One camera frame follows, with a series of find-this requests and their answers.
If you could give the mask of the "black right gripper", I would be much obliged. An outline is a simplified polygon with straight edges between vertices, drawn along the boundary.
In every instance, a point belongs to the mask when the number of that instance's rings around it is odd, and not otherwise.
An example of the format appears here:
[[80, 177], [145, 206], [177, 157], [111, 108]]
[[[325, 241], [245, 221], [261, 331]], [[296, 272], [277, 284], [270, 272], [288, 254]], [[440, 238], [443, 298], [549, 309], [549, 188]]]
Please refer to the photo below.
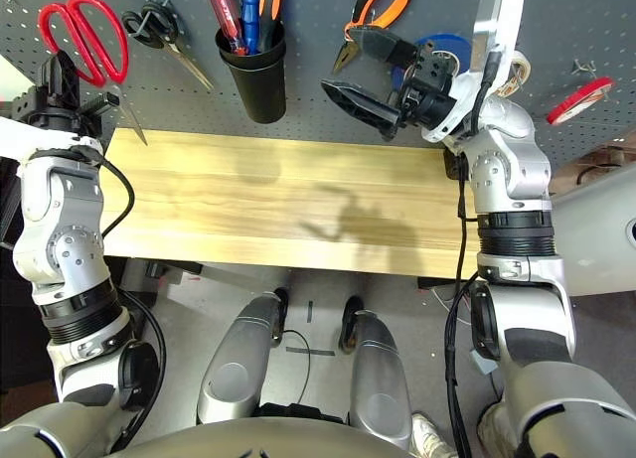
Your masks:
[[398, 92], [397, 108], [390, 106], [361, 86], [322, 79], [321, 87], [339, 108], [355, 119], [375, 128], [391, 141], [399, 127], [438, 127], [457, 102], [450, 95], [457, 63], [452, 57], [436, 53], [432, 45], [416, 46], [388, 29], [371, 25], [349, 29], [359, 50], [390, 65], [409, 65]]

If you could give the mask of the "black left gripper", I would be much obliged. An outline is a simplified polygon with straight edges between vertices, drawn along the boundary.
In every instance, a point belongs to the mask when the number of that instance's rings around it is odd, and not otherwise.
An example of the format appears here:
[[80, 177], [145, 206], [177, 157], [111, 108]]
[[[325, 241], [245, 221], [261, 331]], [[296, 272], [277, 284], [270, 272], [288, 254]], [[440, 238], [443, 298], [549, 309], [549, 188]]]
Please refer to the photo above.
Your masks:
[[80, 78], [65, 51], [41, 65], [43, 87], [31, 87], [12, 101], [12, 118], [45, 130], [101, 130], [101, 117], [119, 106], [119, 97], [99, 93], [80, 104]]

